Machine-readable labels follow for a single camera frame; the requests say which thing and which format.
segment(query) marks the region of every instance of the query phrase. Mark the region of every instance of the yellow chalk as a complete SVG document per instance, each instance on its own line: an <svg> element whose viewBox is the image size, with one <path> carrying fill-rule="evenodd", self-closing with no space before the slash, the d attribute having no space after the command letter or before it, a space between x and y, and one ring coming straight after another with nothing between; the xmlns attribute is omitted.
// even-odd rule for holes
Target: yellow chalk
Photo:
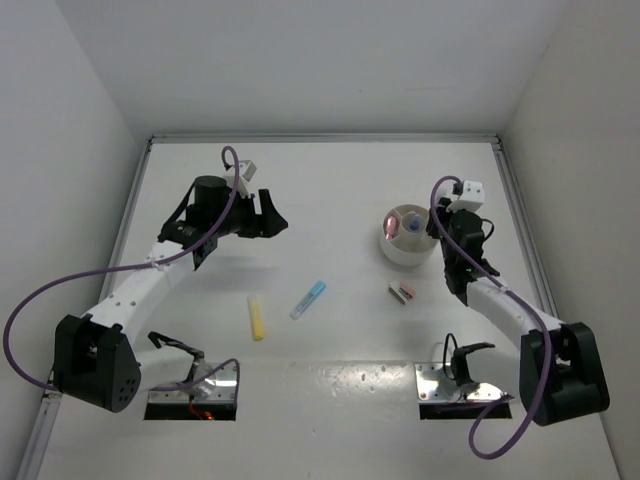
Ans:
<svg viewBox="0 0 640 480"><path fill-rule="evenodd" d="M251 318L251 335L257 342L264 338L264 322L262 320L262 307L258 297L251 295L247 297L249 304L249 317Z"/></svg>

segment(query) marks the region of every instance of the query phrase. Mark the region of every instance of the orange wire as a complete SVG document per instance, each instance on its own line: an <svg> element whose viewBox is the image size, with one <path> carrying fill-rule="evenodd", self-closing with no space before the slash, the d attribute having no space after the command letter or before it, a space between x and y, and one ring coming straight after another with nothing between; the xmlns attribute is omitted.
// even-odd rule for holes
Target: orange wire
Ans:
<svg viewBox="0 0 640 480"><path fill-rule="evenodd" d="M196 417L198 417L200 420L204 420L204 418L202 417L202 415L200 414L199 411L197 411L195 409L195 407L193 406L193 398L189 399L189 411L191 413L193 413Z"/></svg>

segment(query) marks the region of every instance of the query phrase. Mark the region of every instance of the white wall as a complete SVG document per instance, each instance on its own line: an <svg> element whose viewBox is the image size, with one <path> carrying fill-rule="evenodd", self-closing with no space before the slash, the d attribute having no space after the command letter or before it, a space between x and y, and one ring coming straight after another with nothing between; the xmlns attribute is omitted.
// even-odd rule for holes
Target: white wall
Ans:
<svg viewBox="0 0 640 480"><path fill-rule="evenodd" d="M503 129L566 0L57 0L129 124Z"/></svg>
<svg viewBox="0 0 640 480"><path fill-rule="evenodd" d="M506 135L560 313L597 335L627 479L640 478L639 22L637 0L573 1Z"/></svg>
<svg viewBox="0 0 640 480"><path fill-rule="evenodd" d="M0 8L0 318L45 281L106 266L141 144L53 1ZM53 330L97 299L100 278L45 294L11 344L46 379ZM40 392L0 361L0 479L14 478Z"/></svg>

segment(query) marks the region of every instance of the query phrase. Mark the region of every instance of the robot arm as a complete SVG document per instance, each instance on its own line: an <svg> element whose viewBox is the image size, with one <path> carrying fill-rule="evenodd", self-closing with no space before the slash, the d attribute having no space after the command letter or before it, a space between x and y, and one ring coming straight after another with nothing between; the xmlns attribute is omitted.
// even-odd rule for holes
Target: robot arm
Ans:
<svg viewBox="0 0 640 480"><path fill-rule="evenodd" d="M445 278L451 293L502 331L519 348L520 361L518 366L509 365L505 356L479 352L493 347L482 343L456 349L451 370L459 386L473 383L473 378L505 387L509 393L515 393L517 387L528 410L542 372L544 339L540 326L522 304L507 294L506 288L495 285L461 256L442 237L433 221L433 216L437 215L453 241L485 271L499 278L499 272L483 258L487 236L482 225L487 220L475 212L484 203L484 195L482 184L471 181L439 190L437 206L430 212L427 233L440 240ZM583 323L564 323L525 303L549 330L553 348L549 379L534 421L538 425L550 425L606 410L609 393L593 332Z"/></svg>
<svg viewBox="0 0 640 480"><path fill-rule="evenodd" d="M126 408L138 391L193 379L204 354L182 342L152 332L156 350L134 353L132 346L167 294L217 248L225 235L270 238L288 227L271 202L258 192L261 214L247 183L252 162L240 162L240 184L228 215L217 231L191 255L167 262L195 246L220 217L230 200L233 176L204 176L162 226L147 255L152 268L135 270L108 298L81 318L67 315L56 328L53 383L61 392L112 412ZM193 191L193 203L190 203Z"/></svg>

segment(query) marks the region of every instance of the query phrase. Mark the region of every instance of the black bracket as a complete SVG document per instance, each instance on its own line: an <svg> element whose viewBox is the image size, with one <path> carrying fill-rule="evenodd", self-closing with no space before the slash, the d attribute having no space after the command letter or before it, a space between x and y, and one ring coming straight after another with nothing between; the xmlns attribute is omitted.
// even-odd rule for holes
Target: black bracket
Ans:
<svg viewBox="0 0 640 480"><path fill-rule="evenodd" d="M475 213L467 210L448 212L447 207L450 200L443 198L440 204L429 212L427 222L427 234L436 240L440 240L442 256L444 258L444 276L449 291L467 305L467 285L475 282L484 274L473 267L462 255L460 255L449 243L440 236L440 231L433 221L433 216L437 215L451 238L473 259L493 276L499 276L500 272L495 270L487 260L483 258L483 245L486 240L482 230L482 219Z"/></svg>
<svg viewBox="0 0 640 480"><path fill-rule="evenodd" d="M591 329L583 323L572 323L549 334L553 359L534 421L542 426L551 425L609 408L609 390ZM520 350L520 397L528 410L544 361L542 332L532 330L523 335Z"/></svg>
<svg viewBox="0 0 640 480"><path fill-rule="evenodd" d="M453 351L451 357L451 373L456 385L461 387L470 383L476 383L471 379L469 374L469 364L467 363L467 355L478 350L484 350L485 348L495 348L492 343L482 342L474 343L473 345L465 345L464 347L458 347Z"/></svg>
<svg viewBox="0 0 640 480"><path fill-rule="evenodd" d="M194 201L189 204L191 192ZM162 226L159 242L169 240L189 248L200 240L222 214L229 201L231 188L226 180L214 176L202 176L195 179L191 188ZM216 233L200 248L193 252L194 267L198 267L218 246L218 239L235 233L243 238L271 238L286 229L289 224L273 206L269 190L258 190L262 213L257 214L254 196L241 197L236 193L231 210ZM184 220L178 217L185 214Z"/></svg>
<svg viewBox="0 0 640 480"><path fill-rule="evenodd" d="M140 387L140 367L122 327L67 315L56 327L53 384L62 393L112 412Z"/></svg>
<svg viewBox="0 0 640 480"><path fill-rule="evenodd" d="M202 350L198 350L197 348L190 347L186 343L182 343L180 340L176 340L171 337L167 337L166 335L162 335L158 332L149 332L147 336L151 343L153 343L154 347L162 348L163 344L168 347L179 348L180 350L184 350L191 356L193 356L193 364L191 365L191 369L189 370L189 375L185 379L185 382L190 382L194 379L194 375L196 369L198 368L198 363L201 360L204 360L204 352Z"/></svg>

